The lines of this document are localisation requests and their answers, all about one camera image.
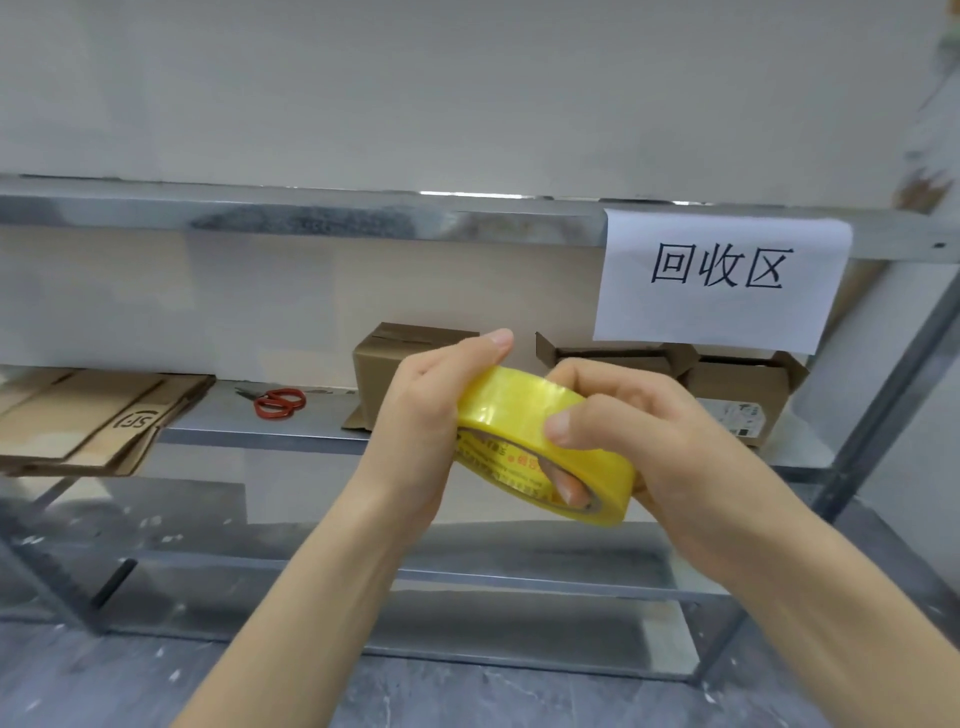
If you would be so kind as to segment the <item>person's right hand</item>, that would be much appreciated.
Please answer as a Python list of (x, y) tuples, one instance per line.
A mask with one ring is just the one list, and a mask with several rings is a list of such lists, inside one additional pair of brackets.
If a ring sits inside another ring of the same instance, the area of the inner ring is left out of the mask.
[(704, 576), (733, 592), (780, 525), (803, 504), (774, 470), (726, 431), (677, 380), (584, 359), (560, 362), (550, 383), (582, 404), (625, 404), (639, 453), (633, 497)]

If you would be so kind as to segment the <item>person's left hand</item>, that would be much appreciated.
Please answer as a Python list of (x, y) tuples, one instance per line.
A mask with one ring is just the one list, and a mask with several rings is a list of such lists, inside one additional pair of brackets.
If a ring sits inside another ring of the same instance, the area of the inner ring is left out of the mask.
[(455, 454), (458, 403), (476, 380), (449, 383), (453, 346), (399, 364), (346, 488), (408, 543), (424, 534), (439, 510)]

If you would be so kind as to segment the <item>yellow packing tape roll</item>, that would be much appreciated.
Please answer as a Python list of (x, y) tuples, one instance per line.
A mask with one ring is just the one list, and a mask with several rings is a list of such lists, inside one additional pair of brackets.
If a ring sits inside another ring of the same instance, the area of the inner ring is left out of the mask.
[[(605, 450), (559, 447), (544, 433), (550, 416), (583, 401), (581, 394), (532, 373), (493, 367), (458, 402), (454, 460), (522, 502), (584, 524), (618, 526), (632, 500), (634, 467)], [(578, 480), (585, 503), (568, 504), (544, 465)]]

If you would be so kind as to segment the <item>person's right forearm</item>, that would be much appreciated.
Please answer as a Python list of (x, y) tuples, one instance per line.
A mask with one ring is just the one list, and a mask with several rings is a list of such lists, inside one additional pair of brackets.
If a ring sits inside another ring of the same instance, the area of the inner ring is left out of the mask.
[(666, 523), (834, 728), (960, 728), (960, 650), (792, 491), (763, 507), (681, 506)]

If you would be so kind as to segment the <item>person's left forearm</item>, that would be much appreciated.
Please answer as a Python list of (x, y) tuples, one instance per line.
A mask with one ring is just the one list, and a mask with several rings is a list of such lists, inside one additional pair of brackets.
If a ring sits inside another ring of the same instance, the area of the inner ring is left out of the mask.
[(443, 490), (351, 480), (171, 728), (327, 728)]

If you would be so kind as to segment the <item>open brown cardboard box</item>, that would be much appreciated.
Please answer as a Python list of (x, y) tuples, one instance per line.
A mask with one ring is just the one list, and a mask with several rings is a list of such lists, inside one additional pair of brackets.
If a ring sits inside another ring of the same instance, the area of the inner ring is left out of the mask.
[(663, 374), (678, 380), (700, 360), (700, 354), (690, 344), (640, 342), (558, 346), (539, 331), (534, 334), (534, 339), (537, 359), (550, 369), (565, 360), (577, 358)]

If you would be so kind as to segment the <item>closed brown cardboard box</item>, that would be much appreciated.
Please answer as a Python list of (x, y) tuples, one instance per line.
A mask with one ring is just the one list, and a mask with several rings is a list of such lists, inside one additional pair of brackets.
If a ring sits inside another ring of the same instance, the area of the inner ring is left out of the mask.
[(475, 331), (380, 322), (352, 352), (359, 404), (342, 429), (366, 432), (373, 429), (393, 377), (405, 358), (478, 335)]

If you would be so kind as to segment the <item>labelled open cardboard box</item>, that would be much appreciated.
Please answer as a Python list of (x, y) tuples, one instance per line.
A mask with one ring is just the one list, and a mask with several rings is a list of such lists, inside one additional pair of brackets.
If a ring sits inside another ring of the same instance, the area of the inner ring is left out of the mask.
[(706, 355), (679, 382), (724, 430), (757, 449), (809, 373), (805, 363), (782, 350), (768, 357)]

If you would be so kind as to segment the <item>white paper sign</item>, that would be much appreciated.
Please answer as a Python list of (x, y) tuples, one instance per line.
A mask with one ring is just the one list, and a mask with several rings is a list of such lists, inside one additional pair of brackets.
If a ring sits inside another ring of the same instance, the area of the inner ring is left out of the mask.
[(834, 219), (608, 208), (592, 338), (813, 355), (853, 243)]

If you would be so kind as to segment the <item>grey metal shelf rack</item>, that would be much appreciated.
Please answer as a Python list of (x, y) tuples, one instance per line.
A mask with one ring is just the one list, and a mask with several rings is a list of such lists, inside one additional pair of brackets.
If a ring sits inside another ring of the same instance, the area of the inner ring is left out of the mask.
[[(178, 233), (372, 238), (601, 248), (604, 208), (852, 224), (857, 260), (960, 262), (960, 228), (893, 209), (675, 200), (487, 197), (457, 193), (0, 177), (0, 223)], [(937, 301), (835, 455), (774, 470), (833, 523), (960, 359), (960, 273)], [(0, 621), (64, 623), (92, 635), (227, 642), (286, 567), (238, 528), (187, 531), (183, 547), (104, 530), (61, 540), (32, 530), (74, 479), (33, 501), (0, 498)], [(623, 547), (494, 545), (431, 537), (398, 572), (374, 656), (673, 682), (706, 680), (746, 620), (711, 581), (668, 552), (654, 524)], [(90, 600), (124, 559), (138, 566), (101, 610)]]

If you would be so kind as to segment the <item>stack of flattened cardboard boxes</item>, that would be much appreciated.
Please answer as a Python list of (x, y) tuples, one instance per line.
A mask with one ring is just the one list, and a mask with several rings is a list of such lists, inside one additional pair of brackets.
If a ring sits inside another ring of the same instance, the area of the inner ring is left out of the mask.
[(129, 477), (210, 374), (0, 366), (0, 475)]

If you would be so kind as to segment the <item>black marker pen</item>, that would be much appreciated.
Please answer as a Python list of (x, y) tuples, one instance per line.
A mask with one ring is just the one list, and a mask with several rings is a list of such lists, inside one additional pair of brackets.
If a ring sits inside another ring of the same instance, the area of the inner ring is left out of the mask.
[(117, 590), (124, 584), (138, 566), (137, 559), (122, 560), (102, 586), (93, 594), (90, 599), (90, 606), (93, 610), (101, 610), (116, 594)]

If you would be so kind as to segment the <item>red handled scissors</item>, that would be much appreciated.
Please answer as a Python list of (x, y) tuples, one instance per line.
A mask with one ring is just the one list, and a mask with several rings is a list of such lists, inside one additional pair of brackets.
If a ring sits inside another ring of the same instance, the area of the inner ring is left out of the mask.
[(295, 387), (281, 387), (254, 391), (235, 387), (234, 393), (251, 402), (255, 415), (262, 420), (286, 420), (304, 409), (306, 393)]

